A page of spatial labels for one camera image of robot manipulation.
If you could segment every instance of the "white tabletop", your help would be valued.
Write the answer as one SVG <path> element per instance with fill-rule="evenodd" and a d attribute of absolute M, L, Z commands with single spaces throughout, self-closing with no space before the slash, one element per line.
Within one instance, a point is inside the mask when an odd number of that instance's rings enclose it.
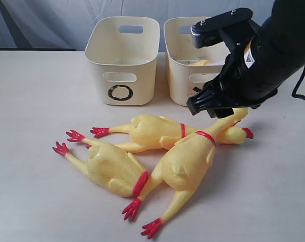
<path fill-rule="evenodd" d="M 159 186 L 135 222 L 123 221 L 132 199 L 90 182 L 52 150 L 55 141 L 67 142 L 69 129 L 92 137 L 92 127 L 126 124 L 141 113 L 199 128 L 215 122 L 206 111 L 192 116 L 172 102 L 163 53 L 155 96 L 140 107 L 103 104 L 87 66 L 82 52 L 0 51 L 0 241 L 145 241 L 141 227 L 166 210 L 173 190 Z M 217 149 L 198 191 L 157 241 L 305 241 L 305 102 L 290 96 L 299 76 L 250 110 L 239 126 L 251 128 L 255 139 Z M 84 146 L 67 145 L 87 159 Z M 136 156 L 152 171 L 163 154 Z"/>

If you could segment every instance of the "white curtain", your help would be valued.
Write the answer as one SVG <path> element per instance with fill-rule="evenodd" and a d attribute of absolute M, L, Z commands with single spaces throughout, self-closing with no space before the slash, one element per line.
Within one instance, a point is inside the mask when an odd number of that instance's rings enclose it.
<path fill-rule="evenodd" d="M 96 23 L 109 16 L 145 16 L 161 26 L 181 16 L 214 16 L 238 7 L 251 8 L 254 20 L 266 20 L 274 0 L 2 0 L 32 47 L 84 50 Z"/>

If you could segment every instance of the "sticker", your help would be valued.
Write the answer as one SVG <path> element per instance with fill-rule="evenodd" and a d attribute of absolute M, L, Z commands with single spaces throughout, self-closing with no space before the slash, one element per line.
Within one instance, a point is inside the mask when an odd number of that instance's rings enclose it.
<path fill-rule="evenodd" d="M 122 97 L 122 98 L 114 96 L 113 95 L 113 91 L 115 91 L 118 87 L 125 87 L 125 88 L 127 88 L 128 89 L 128 96 Z M 108 90 L 108 96 L 111 99 L 116 100 L 116 101 L 126 101 L 126 100 L 129 100 L 133 96 L 133 91 L 132 91 L 132 89 L 130 87 L 128 87 L 126 85 L 115 85 L 115 86 L 111 87 Z"/>
<path fill-rule="evenodd" d="M 255 59 L 252 56 L 250 45 L 251 45 L 251 41 L 248 43 L 248 45 L 244 49 L 244 63 L 248 69 L 255 63 Z"/>

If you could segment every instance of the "yellow rubber chicken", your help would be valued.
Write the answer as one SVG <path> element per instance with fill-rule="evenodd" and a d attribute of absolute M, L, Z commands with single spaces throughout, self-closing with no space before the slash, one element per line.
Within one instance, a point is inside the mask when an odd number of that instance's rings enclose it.
<path fill-rule="evenodd" d="M 111 133 L 129 134 L 131 142 L 116 144 L 116 146 L 127 152 L 139 153 L 150 149 L 169 150 L 178 140 L 196 131 L 198 131 L 197 128 L 164 116 L 141 114 L 132 118 L 130 124 L 111 128 L 93 127 L 91 133 L 95 134 L 95 138 Z M 246 138 L 253 139 L 253 133 L 248 128 L 227 127 L 215 138 L 221 144 L 242 144 Z"/>
<path fill-rule="evenodd" d="M 233 115 L 218 119 L 209 128 L 198 130 L 177 141 L 156 165 L 139 196 L 123 210 L 124 220 L 129 217 L 133 220 L 150 191 L 165 182 L 176 191 L 170 206 L 163 215 L 142 227 L 144 231 L 141 234 L 152 238 L 194 194 L 207 170 L 212 166 L 215 137 L 247 114 L 247 108 L 235 108 Z"/>
<path fill-rule="evenodd" d="M 149 174 L 146 168 L 123 149 L 102 141 L 94 140 L 71 130 L 67 132 L 71 142 L 83 142 L 91 146 L 89 158 L 85 163 L 75 158 L 65 143 L 56 142 L 53 150 L 69 160 L 92 182 L 109 189 L 121 197 L 137 196 Z"/>

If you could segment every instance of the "black cable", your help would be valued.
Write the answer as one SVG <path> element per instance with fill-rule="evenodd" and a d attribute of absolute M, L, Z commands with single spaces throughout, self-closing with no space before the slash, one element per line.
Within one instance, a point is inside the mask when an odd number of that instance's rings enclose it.
<path fill-rule="evenodd" d="M 300 76 L 299 78 L 299 81 L 297 82 L 296 86 L 294 87 L 294 90 L 292 92 L 292 97 L 294 98 L 299 98 L 299 99 L 303 99 L 305 101 L 305 96 L 304 95 L 301 95 L 301 94 L 296 94 L 300 84 L 302 83 L 303 79 L 305 77 L 305 66 L 304 66 L 304 69 L 303 69 L 303 72 L 302 72 L 302 75 Z"/>

